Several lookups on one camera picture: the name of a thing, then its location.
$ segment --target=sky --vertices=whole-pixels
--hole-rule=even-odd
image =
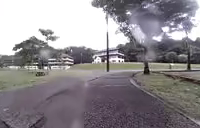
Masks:
[[[200,9],[196,17],[200,19]],[[105,14],[92,7],[91,0],[0,0],[0,54],[13,54],[14,45],[31,36],[44,39],[39,28],[51,29],[60,37],[49,43],[55,48],[106,48]],[[115,34],[117,28],[110,20],[110,47],[127,42],[122,33]],[[172,35],[175,39],[183,36],[182,33]],[[193,29],[190,37],[200,37],[200,25]]]

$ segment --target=utility pole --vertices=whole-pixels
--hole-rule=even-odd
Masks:
[[[108,30],[108,22],[109,22],[109,17],[108,13],[106,13],[106,25],[107,25],[107,32],[106,32],[106,51],[107,51],[107,59],[106,59],[106,71],[109,72],[109,30]]]

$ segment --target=asphalt road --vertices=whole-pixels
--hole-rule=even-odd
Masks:
[[[199,128],[133,86],[129,75],[64,77],[0,93],[0,128]]]

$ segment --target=white building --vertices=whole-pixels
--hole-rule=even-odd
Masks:
[[[92,63],[103,63],[107,60],[107,51],[101,50],[94,54],[94,61]],[[122,63],[124,62],[124,54],[119,52],[117,48],[109,49],[109,62],[110,63]]]
[[[74,60],[69,55],[63,55],[60,59],[48,59],[48,66],[50,69],[68,69],[74,64]]]

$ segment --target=lawn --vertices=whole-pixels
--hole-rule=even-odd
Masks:
[[[110,64],[111,70],[142,70],[143,63],[120,63]],[[150,63],[151,69],[169,69],[168,63]],[[186,69],[186,64],[174,64],[173,69]],[[192,64],[192,68],[200,69],[200,64]],[[72,66],[72,70],[105,70],[106,64],[77,64]]]
[[[57,77],[80,77],[88,75],[89,73],[90,72],[51,71],[49,75],[43,77],[36,77],[35,73],[28,71],[0,71],[0,91],[33,86],[36,84],[53,80]]]
[[[142,84],[141,88],[200,119],[200,85],[153,73],[149,76],[139,73],[136,80]]]

